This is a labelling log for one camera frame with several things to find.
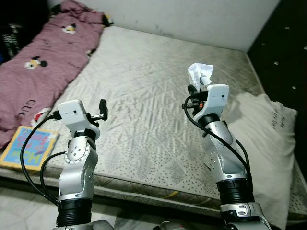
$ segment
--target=book cover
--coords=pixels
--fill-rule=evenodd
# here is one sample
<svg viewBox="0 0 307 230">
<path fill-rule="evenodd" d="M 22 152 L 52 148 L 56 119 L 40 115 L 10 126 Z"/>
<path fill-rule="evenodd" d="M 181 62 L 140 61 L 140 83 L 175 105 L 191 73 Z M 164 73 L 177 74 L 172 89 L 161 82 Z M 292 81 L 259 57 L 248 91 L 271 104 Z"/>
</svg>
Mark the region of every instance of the book cover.
<svg viewBox="0 0 307 230">
<path fill-rule="evenodd" d="M 0 158 L 0 165 L 21 169 L 20 151 L 32 127 L 19 126 L 11 142 Z M 44 160 L 51 153 L 59 137 L 58 132 L 38 129 L 31 136 L 24 150 L 26 169 L 39 171 Z"/>
</svg>

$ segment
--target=white tile floor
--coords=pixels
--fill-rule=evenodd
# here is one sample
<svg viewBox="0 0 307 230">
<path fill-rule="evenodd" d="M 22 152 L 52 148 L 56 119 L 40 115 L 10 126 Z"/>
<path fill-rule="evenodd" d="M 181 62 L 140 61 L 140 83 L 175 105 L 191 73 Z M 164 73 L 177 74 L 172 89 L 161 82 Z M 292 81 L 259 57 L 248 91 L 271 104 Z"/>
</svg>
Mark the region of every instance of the white tile floor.
<svg viewBox="0 0 307 230">
<path fill-rule="evenodd" d="M 92 221 L 106 220 L 115 230 L 152 230 L 164 217 L 92 204 Z M 57 207 L 34 193 L 0 187 L 0 230 L 52 230 L 56 225 Z M 191 230 L 217 230 L 220 226 L 180 222 Z"/>
</svg>

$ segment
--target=pink blanket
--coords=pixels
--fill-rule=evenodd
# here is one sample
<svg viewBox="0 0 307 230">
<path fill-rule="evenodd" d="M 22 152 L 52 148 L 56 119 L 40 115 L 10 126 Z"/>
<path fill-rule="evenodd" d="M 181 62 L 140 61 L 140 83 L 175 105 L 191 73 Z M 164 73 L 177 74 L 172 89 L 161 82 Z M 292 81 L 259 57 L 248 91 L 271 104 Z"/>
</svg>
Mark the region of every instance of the pink blanket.
<svg viewBox="0 0 307 230">
<path fill-rule="evenodd" d="M 19 125 L 48 112 L 89 60 L 103 30 L 102 12 L 64 1 L 31 44 L 0 66 L 0 148 Z"/>
</svg>

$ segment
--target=gray quilted mattress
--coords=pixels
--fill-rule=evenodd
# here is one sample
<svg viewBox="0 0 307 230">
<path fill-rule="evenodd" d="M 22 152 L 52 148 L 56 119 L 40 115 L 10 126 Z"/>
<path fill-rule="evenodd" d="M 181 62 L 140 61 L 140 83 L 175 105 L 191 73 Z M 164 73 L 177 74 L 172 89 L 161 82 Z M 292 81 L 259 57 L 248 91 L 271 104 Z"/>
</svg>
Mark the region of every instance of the gray quilted mattress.
<svg viewBox="0 0 307 230">
<path fill-rule="evenodd" d="M 238 93 L 262 93 L 240 51 L 105 29 L 89 64 L 55 105 L 80 99 L 87 112 L 97 114 L 100 99 L 107 100 L 109 118 L 100 122 L 96 142 L 96 194 L 219 216 L 219 193 L 202 160 L 201 132 L 181 109 L 188 96 L 187 69 L 196 62 L 214 65 L 213 83 L 230 86 L 224 117 Z M 53 153 L 66 150 L 71 137 L 61 121 L 43 128 L 60 133 Z M 61 157 L 50 161 L 47 184 L 57 186 L 63 165 Z M 307 216 L 306 191 L 297 165 L 294 173 L 289 217 L 298 220 Z M 23 179 L 6 169 L 1 175 Z"/>
</svg>

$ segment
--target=black cable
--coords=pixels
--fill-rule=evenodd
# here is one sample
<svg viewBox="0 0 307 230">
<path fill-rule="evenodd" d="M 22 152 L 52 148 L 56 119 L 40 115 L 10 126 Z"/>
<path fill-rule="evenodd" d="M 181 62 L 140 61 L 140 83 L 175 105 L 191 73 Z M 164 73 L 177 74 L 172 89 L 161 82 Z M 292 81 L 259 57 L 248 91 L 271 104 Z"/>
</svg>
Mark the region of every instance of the black cable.
<svg viewBox="0 0 307 230">
<path fill-rule="evenodd" d="M 250 181 L 250 186 L 251 186 L 251 191 L 253 191 L 253 180 L 252 180 L 252 177 L 251 177 L 251 173 L 250 173 L 250 169 L 247 165 L 247 163 L 243 160 L 243 158 L 241 157 L 241 155 L 234 149 L 231 147 L 231 145 L 229 145 L 226 141 L 224 141 L 222 138 L 220 138 L 218 135 L 216 135 L 215 133 L 211 132 L 211 130 L 205 128 L 205 127 L 202 127 L 200 124 L 198 124 L 196 121 L 194 121 L 192 119 L 192 117 L 189 115 L 188 113 L 188 110 L 187 110 L 187 104 L 188 104 L 188 101 L 191 99 L 191 98 L 194 98 L 195 96 L 194 95 L 191 95 L 189 97 L 186 98 L 186 100 L 184 101 L 184 112 L 187 116 L 187 118 L 190 120 L 190 122 L 192 122 L 194 125 L 196 125 L 198 128 L 200 128 L 201 130 L 205 131 L 206 133 L 210 134 L 211 136 L 213 136 L 214 138 L 216 138 L 217 140 L 219 140 L 221 143 L 223 143 L 230 151 L 232 151 L 235 156 L 240 160 L 240 162 L 243 164 L 246 172 L 247 172 L 247 175 L 248 175 L 248 179 Z"/>
<path fill-rule="evenodd" d="M 62 155 L 64 154 L 65 152 L 59 152 L 59 153 L 56 153 L 56 154 L 53 154 L 49 157 L 47 157 L 47 159 L 44 161 L 44 163 L 42 164 L 42 167 L 40 169 L 40 173 L 39 173 L 39 177 L 40 177 L 40 183 L 42 184 L 42 187 L 43 187 L 43 190 L 45 191 L 45 193 L 50 196 L 51 198 L 54 199 L 54 201 L 58 204 L 58 200 L 48 191 L 46 185 L 45 185 L 45 182 L 44 182 L 44 169 L 45 169 L 45 166 L 47 165 L 48 161 L 56 156 L 59 156 L 59 155 Z"/>
<path fill-rule="evenodd" d="M 49 117 L 46 117 L 44 120 L 42 120 L 37 126 L 35 126 L 33 128 L 33 130 L 30 132 L 29 136 L 26 138 L 22 148 L 21 148 L 21 151 L 20 151 L 20 164 L 21 164 L 21 167 L 23 169 L 23 172 L 24 172 L 24 175 L 27 179 L 27 181 L 30 183 L 30 185 L 40 194 L 42 195 L 43 197 L 45 197 L 46 199 L 48 199 L 49 201 L 51 201 L 53 204 L 55 205 L 58 205 L 57 202 L 54 202 L 54 200 L 49 197 L 48 195 L 46 195 L 43 191 L 41 191 L 35 184 L 34 182 L 31 180 L 26 168 L 25 168 L 25 165 L 24 165 L 24 149 L 28 143 L 28 141 L 30 140 L 31 136 L 35 133 L 35 131 L 42 125 L 44 124 L 46 121 L 48 120 L 51 120 L 53 119 L 54 117 L 51 115 Z"/>
<path fill-rule="evenodd" d="M 243 147 L 243 145 L 240 143 L 240 141 L 238 141 L 236 139 L 236 143 L 240 146 L 240 148 L 242 149 L 243 153 L 244 153 L 244 156 L 245 156 L 245 161 L 246 161 L 246 164 L 248 165 L 248 168 L 250 170 L 250 165 L 249 165 L 249 159 L 248 159 L 248 153 L 246 152 L 245 148 Z"/>
</svg>

